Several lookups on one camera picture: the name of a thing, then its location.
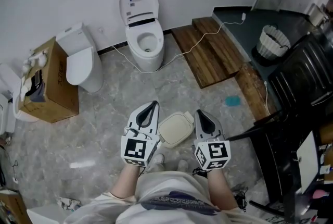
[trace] white shirt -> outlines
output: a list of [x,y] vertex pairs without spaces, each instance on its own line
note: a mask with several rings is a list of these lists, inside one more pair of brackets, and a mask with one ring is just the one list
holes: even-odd
[[179,171],[142,175],[135,196],[119,199],[104,193],[75,211],[65,224],[111,223],[262,223],[239,208],[221,211],[212,205],[207,179]]

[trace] electrical outlet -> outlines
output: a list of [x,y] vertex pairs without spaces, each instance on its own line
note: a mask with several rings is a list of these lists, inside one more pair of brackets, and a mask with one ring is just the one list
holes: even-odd
[[104,34],[104,29],[103,29],[103,27],[99,27],[97,30],[98,30],[98,32],[99,32],[100,34]]

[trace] floor tile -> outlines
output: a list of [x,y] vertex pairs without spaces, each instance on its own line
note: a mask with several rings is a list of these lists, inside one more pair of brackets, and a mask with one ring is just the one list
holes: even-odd
[[[119,51],[136,65],[128,46]],[[172,35],[166,35],[163,63],[180,52]],[[221,122],[226,137],[253,124],[234,79],[200,89],[184,57],[156,73],[140,73],[116,51],[101,55],[101,62],[104,84],[96,93],[79,88],[78,116],[54,124],[17,121],[12,145],[7,149],[11,161],[17,159],[19,163],[15,168],[19,185],[12,182],[12,168],[0,152],[7,181],[20,190],[28,208],[55,203],[60,196],[85,204],[110,189],[124,164],[120,137],[131,112],[144,103],[159,102],[160,121],[176,111],[194,114],[199,108],[206,110]],[[241,104],[226,106],[230,95],[239,95]],[[167,170],[175,169],[180,159],[189,162],[189,171],[198,167],[192,153],[194,139],[192,134],[175,148],[158,149],[157,153],[165,155]],[[246,185],[255,192],[262,175],[251,142],[240,140],[231,147],[232,160],[225,169],[230,185]]]

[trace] trash bin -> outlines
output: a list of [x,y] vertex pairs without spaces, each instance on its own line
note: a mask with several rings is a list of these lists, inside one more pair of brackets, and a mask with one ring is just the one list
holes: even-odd
[[266,25],[262,29],[256,47],[252,50],[252,55],[261,65],[270,66],[289,49],[288,38],[276,26]]

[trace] wooden board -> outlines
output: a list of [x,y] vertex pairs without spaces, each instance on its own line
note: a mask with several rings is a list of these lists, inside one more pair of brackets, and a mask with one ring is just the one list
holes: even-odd
[[[201,36],[217,32],[220,27],[212,17],[193,19],[192,25]],[[234,76],[241,69],[244,59],[230,38],[222,29],[217,34],[206,34],[204,38],[221,59],[227,73]]]
[[[193,26],[184,26],[171,30],[182,53],[190,51],[201,36]],[[200,88],[205,88],[230,77],[223,61],[214,48],[204,39],[193,50],[184,55]]]
[[329,120],[319,128],[322,144],[333,142],[333,121]]
[[[268,112],[265,107],[266,88],[264,81],[261,79],[257,71],[252,68],[250,63],[245,63],[235,76],[235,79],[248,102],[255,120],[258,121],[267,117]],[[270,94],[268,94],[267,104],[270,113],[274,113],[276,108]]]

